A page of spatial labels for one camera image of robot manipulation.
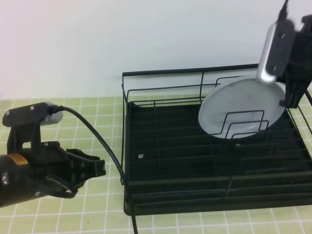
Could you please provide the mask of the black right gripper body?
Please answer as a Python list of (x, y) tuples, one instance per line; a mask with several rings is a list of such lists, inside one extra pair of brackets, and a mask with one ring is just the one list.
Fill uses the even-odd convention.
[(312, 82), (312, 16), (302, 18), (303, 27), (295, 33), (290, 59), (281, 78), (285, 84), (285, 98), (279, 105), (297, 108)]

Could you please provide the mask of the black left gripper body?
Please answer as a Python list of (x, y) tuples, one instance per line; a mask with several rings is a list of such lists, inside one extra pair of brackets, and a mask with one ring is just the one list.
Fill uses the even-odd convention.
[(31, 152), (31, 148), (24, 149), (24, 156), (28, 161), (29, 169), (24, 171), (24, 180), (31, 188), (47, 195), (45, 192), (48, 188), (47, 177), (61, 178), (69, 182), (77, 189), (84, 184), (85, 178), (79, 178), (70, 170), (70, 160), (66, 150), (60, 147), (56, 141), (52, 145), (42, 148), (39, 153)]

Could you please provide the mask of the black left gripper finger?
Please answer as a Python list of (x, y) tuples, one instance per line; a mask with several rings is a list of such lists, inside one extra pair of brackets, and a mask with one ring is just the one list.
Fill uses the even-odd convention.
[(106, 175), (105, 160), (85, 154), (79, 149), (66, 149), (70, 170), (79, 178), (95, 178)]
[(47, 177), (46, 181), (48, 188), (45, 193), (47, 195), (59, 198), (74, 198), (78, 193), (75, 186), (61, 178)]

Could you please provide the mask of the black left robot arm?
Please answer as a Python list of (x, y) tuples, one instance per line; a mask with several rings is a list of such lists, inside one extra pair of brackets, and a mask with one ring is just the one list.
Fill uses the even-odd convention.
[(104, 176), (105, 161), (79, 149), (63, 149), (57, 141), (40, 150), (14, 150), (0, 157), (0, 206), (52, 196), (73, 198), (84, 183)]

